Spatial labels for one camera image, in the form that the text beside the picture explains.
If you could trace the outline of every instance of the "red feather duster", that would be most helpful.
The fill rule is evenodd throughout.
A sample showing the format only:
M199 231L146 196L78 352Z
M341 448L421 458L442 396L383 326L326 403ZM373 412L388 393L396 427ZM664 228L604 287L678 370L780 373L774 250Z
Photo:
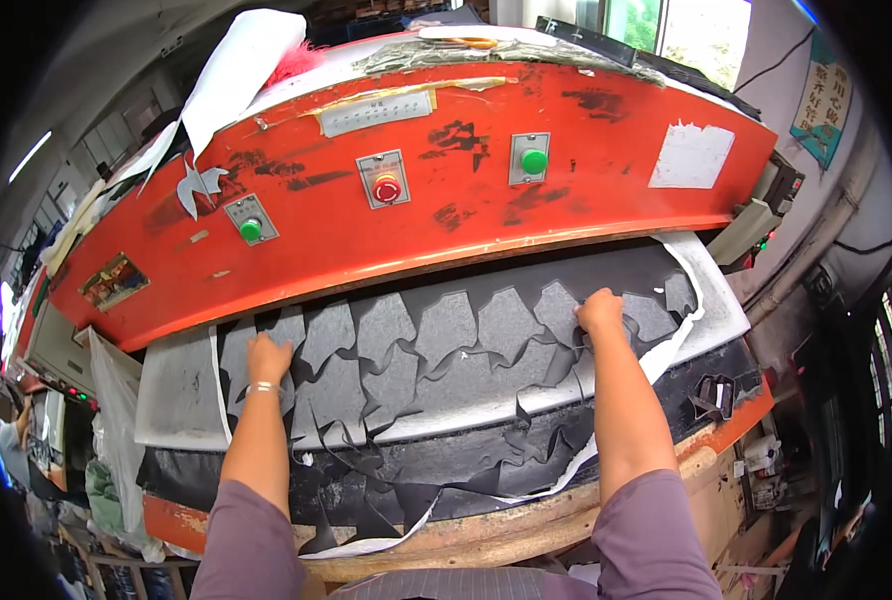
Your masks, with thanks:
M312 71L325 61L326 56L323 55L323 50L313 48L310 41L305 39L295 48L285 51L283 57L279 59L279 64L273 69L272 75L262 85L261 90L278 84L284 79L296 77L300 73Z

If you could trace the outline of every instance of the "bracelet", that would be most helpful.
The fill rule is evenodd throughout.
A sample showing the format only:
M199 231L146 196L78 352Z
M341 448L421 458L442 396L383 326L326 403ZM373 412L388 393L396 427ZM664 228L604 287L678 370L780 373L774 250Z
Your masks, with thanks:
M257 381L255 384L250 383L246 387L247 394L251 394L252 392L276 392L276 394L282 396L283 388L275 383L270 383L269 381Z

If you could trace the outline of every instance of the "ceiling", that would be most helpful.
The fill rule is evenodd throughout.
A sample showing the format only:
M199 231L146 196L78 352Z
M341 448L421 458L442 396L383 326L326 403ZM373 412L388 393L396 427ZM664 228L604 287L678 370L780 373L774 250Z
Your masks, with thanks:
M70 150L107 107L183 36L205 61L228 22L246 8L299 11L312 0L97 0L70 28L17 116L0 162L0 242L14 243L32 222ZM204 27L208 24L215 27ZM17 177L9 175L48 131L52 136Z

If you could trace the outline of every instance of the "purple sleeve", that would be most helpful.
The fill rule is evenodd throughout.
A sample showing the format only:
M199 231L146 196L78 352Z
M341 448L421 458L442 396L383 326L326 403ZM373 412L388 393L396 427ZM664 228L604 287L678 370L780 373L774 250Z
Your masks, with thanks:
M298 599L305 577L283 512L239 481L220 483L192 600Z
M602 553L601 598L723 597L675 471L650 471L620 487L596 518L593 544Z

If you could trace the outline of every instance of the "green push button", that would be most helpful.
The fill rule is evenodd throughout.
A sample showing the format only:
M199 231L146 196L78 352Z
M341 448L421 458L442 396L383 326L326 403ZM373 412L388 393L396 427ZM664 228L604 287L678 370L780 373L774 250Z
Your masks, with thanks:
M241 235L242 239L247 242L255 242L260 239L261 233L262 228L260 227L260 222L256 219L246 219L239 226L239 235Z
M526 173L539 175L546 170L546 165L550 163L550 160L546 156L545 151L529 149L523 152L520 163L523 165L523 170Z

